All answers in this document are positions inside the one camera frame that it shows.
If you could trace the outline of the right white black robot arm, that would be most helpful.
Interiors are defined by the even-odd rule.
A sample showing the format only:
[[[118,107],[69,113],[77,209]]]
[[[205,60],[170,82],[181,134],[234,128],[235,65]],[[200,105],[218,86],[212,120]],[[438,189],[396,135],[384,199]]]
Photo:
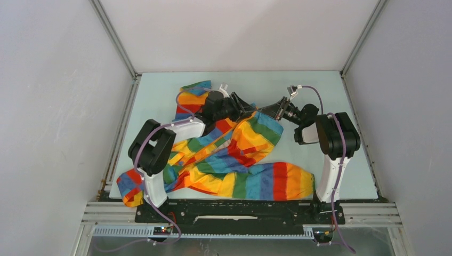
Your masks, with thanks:
[[[339,209],[338,194],[344,170],[361,146],[348,114],[320,114],[320,109],[310,103],[299,109],[286,97],[259,111],[277,121],[283,118],[296,124],[294,141],[299,145],[319,144],[324,166],[311,201],[310,216],[317,223],[325,222]]]

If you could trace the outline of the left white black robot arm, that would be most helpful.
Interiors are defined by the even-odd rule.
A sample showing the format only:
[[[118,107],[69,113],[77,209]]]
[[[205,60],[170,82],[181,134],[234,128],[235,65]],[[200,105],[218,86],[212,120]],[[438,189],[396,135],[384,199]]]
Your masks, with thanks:
[[[167,200],[163,170],[173,144],[201,137],[205,128],[217,121],[227,118],[238,121],[250,117],[255,110],[235,93],[226,94],[218,89],[210,91],[200,109],[196,112],[189,110],[189,116],[184,119],[167,124],[147,120],[128,150],[135,173],[127,174],[133,188],[122,196],[123,203],[128,207],[148,203],[149,217],[155,222],[166,220],[168,207],[163,204]]]

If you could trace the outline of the rainbow striped jacket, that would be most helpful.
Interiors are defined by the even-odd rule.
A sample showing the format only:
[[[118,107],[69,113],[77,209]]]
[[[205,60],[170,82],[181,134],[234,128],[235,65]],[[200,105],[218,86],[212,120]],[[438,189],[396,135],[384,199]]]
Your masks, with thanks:
[[[243,121],[218,121],[205,136],[173,146],[163,169],[164,189],[266,201],[306,198],[315,190],[312,173],[291,163],[263,163],[283,132],[279,122],[259,112]]]

